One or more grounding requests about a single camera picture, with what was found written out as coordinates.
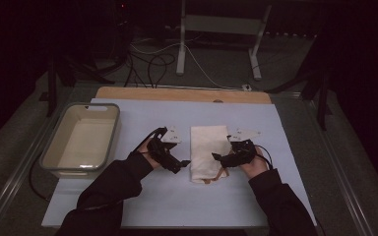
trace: white towel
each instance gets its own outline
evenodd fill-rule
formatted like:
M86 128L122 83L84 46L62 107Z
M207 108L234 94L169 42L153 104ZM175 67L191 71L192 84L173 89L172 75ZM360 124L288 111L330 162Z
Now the white towel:
M229 154L231 145L226 138L227 135L226 126L191 127L192 182L209 184L219 175L221 164L214 160L212 153ZM226 176L227 172L224 171L219 178Z

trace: black sleeve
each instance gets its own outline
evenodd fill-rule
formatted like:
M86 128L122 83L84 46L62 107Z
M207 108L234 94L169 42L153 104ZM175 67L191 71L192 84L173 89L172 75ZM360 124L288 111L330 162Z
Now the black sleeve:
M283 184L277 169L250 179L256 200L268 217L269 235L318 235L303 203L288 184Z
M123 200L140 195L140 181L152 170L140 153L114 160L79 196L56 235L117 235Z

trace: hand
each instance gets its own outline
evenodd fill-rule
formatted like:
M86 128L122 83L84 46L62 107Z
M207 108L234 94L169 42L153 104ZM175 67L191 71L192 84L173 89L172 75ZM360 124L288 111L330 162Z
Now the hand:
M153 169L156 169L156 168L160 167L160 164L157 161L155 161L154 159L152 159L152 156L149 153L149 149L147 148L147 144L149 143L150 140L151 140L151 138L147 139L137 149L137 151L139 151L144 156L144 158L149 162L149 164L152 166Z
M262 151L258 147L256 147L256 151L258 154L263 155ZM247 175L248 179L269 170L266 161L257 156L254 157L250 163L240 165L240 168Z

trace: black jacket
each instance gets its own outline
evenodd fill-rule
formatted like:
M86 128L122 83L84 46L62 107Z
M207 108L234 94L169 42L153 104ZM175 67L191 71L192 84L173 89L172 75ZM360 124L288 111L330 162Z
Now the black jacket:
M114 160L79 196L56 235L120 235L123 201L137 197L140 181L153 168L141 154ZM311 217L278 170L249 181L257 202L268 217L270 235L317 235Z

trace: white plastic container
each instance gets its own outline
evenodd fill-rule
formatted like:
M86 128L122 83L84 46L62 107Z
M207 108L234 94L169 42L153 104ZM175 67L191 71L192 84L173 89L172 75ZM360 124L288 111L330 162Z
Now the white plastic container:
M41 156L41 167L58 178L95 178L111 161L119 113L111 103L68 105Z

